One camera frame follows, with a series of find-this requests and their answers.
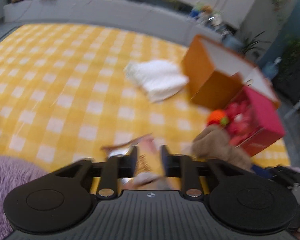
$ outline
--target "gray ribbed panel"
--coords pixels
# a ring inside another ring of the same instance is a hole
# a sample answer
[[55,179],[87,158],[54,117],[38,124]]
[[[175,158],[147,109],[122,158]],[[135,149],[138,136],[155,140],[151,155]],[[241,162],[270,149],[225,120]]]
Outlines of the gray ribbed panel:
[[80,225],[62,233],[32,236],[14,232],[7,240],[293,240],[283,231],[270,236],[247,236],[224,228],[204,204],[183,199],[177,191],[124,191],[102,201]]

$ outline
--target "orange ball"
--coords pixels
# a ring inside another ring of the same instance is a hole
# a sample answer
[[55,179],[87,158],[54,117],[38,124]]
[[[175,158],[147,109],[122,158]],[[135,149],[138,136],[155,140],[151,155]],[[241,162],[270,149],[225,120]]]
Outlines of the orange ball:
[[207,125],[219,124],[221,126],[226,126],[228,123],[229,123],[229,119],[226,115],[226,112],[218,109],[211,112],[211,114],[208,117]]

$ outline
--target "gingham tablecloth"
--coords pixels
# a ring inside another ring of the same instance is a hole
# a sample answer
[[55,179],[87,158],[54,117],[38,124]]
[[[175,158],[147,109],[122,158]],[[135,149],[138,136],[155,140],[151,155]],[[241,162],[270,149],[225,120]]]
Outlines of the gingham tablecloth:
[[[200,133],[209,112],[185,91],[152,104],[124,77],[129,61],[179,64],[185,47],[118,29],[24,25],[0,43],[0,155],[53,171],[83,157],[104,161],[103,145],[153,133],[173,153]],[[289,164],[282,140],[253,160]]]

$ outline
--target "white cloth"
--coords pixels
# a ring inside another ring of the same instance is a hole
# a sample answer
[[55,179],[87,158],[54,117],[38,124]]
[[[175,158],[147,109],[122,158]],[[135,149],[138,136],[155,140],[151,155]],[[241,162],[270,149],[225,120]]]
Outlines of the white cloth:
[[179,67],[166,60],[129,63],[124,72],[134,85],[142,87],[151,102],[162,101],[180,91],[189,81]]

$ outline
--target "purple plush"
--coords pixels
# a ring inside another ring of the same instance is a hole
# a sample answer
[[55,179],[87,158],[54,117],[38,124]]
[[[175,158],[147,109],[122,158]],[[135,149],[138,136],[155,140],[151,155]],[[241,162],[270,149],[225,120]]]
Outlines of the purple plush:
[[0,156],[0,240],[12,232],[3,212],[3,201],[6,195],[15,187],[45,174],[45,171],[32,163],[17,158]]

